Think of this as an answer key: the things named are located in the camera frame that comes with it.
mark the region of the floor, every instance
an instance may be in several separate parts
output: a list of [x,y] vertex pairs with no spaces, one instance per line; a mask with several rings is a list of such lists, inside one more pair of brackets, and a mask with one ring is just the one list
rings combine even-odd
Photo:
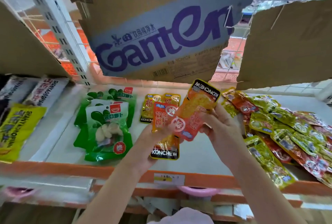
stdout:
[[[297,209],[308,224],[332,224],[332,211]],[[76,209],[5,203],[0,208],[1,224],[72,224]],[[145,224],[147,216],[125,213],[119,224]],[[219,222],[215,224],[232,224]]]

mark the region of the pink object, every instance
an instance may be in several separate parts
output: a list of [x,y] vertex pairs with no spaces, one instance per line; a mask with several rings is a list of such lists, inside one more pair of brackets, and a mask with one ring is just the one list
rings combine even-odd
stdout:
[[221,192],[221,189],[215,188],[191,188],[188,186],[178,186],[178,188],[191,196],[196,197],[211,197]]
[[2,192],[14,202],[19,202],[21,198],[33,195],[37,190],[29,188],[16,188],[12,186],[6,187]]

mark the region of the barcode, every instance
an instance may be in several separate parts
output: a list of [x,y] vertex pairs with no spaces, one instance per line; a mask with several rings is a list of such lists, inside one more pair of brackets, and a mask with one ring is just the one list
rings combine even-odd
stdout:
[[167,75],[167,74],[168,74],[167,68],[160,69],[160,70],[153,72],[154,76],[162,76],[162,75]]

